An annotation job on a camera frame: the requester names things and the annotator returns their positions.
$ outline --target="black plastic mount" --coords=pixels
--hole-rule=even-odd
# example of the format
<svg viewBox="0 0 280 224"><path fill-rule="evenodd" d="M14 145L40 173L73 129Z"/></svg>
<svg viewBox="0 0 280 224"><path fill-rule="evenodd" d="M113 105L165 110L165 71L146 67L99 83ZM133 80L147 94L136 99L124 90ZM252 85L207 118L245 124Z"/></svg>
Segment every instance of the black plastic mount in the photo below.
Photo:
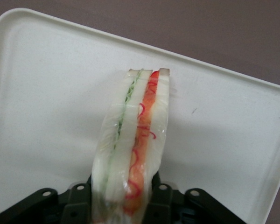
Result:
<svg viewBox="0 0 280 224"><path fill-rule="evenodd" d="M202 189L183 195L161 183L157 173L142 224L246 224ZM89 224L91 177L58 195L50 188L38 190L0 213L0 224Z"/></svg>

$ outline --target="screw hole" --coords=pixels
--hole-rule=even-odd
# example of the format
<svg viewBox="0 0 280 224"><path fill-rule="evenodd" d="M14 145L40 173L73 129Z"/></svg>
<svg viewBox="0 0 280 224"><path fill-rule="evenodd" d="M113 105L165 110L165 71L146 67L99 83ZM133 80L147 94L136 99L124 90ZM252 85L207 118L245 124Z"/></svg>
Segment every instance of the screw hole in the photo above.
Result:
<svg viewBox="0 0 280 224"><path fill-rule="evenodd" d="M154 213L154 217L155 217L155 218L160 217L159 213L158 213L158 212L155 212L155 213Z"/></svg>
<svg viewBox="0 0 280 224"><path fill-rule="evenodd" d="M84 185L77 186L77 190L83 190L84 188Z"/></svg>
<svg viewBox="0 0 280 224"><path fill-rule="evenodd" d="M181 217L177 212L175 212L173 213L172 219L177 222L181 219Z"/></svg>
<svg viewBox="0 0 280 224"><path fill-rule="evenodd" d="M46 197L46 196L49 196L51 194L51 191L46 191L46 192L43 192L42 196Z"/></svg>
<svg viewBox="0 0 280 224"><path fill-rule="evenodd" d="M73 212L70 213L71 217L76 217L77 215L78 215L78 213L76 211L73 211Z"/></svg>

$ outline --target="metal bolt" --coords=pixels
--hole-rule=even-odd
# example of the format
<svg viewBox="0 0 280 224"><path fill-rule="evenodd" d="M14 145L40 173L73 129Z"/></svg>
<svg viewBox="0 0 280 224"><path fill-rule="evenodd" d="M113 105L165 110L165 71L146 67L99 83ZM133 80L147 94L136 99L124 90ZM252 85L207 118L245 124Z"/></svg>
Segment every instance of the metal bolt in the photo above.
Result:
<svg viewBox="0 0 280 224"><path fill-rule="evenodd" d="M193 195L193 196L199 196L200 195L200 193L196 190L190 191L190 194Z"/></svg>
<svg viewBox="0 0 280 224"><path fill-rule="evenodd" d="M84 185L77 186L77 190L83 190L84 188Z"/></svg>
<svg viewBox="0 0 280 224"><path fill-rule="evenodd" d="M46 196L49 196L51 194L51 191L46 191L46 192L43 192L42 196L46 197Z"/></svg>
<svg viewBox="0 0 280 224"><path fill-rule="evenodd" d="M160 185L159 186L159 189L161 189L161 190L167 190L167 186L166 185L164 185L164 184L162 184L162 185Z"/></svg>

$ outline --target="gray background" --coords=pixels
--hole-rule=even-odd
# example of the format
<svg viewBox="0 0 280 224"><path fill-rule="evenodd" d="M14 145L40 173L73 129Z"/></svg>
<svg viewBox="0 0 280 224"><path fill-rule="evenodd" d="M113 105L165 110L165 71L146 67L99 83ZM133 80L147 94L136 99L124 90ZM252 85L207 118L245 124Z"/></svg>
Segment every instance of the gray background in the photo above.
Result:
<svg viewBox="0 0 280 224"><path fill-rule="evenodd" d="M280 85L280 0L0 0ZM266 224L280 224L280 189Z"/></svg>

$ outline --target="white tray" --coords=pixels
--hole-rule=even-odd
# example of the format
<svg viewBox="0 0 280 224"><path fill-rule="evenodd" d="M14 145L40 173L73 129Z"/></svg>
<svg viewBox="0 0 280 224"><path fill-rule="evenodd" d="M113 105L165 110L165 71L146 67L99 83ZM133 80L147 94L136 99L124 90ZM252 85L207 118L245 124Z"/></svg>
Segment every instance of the white tray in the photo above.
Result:
<svg viewBox="0 0 280 224"><path fill-rule="evenodd" d="M0 211L86 180L116 83L162 67L162 180L265 223L280 186L280 86L28 9L0 17Z"/></svg>

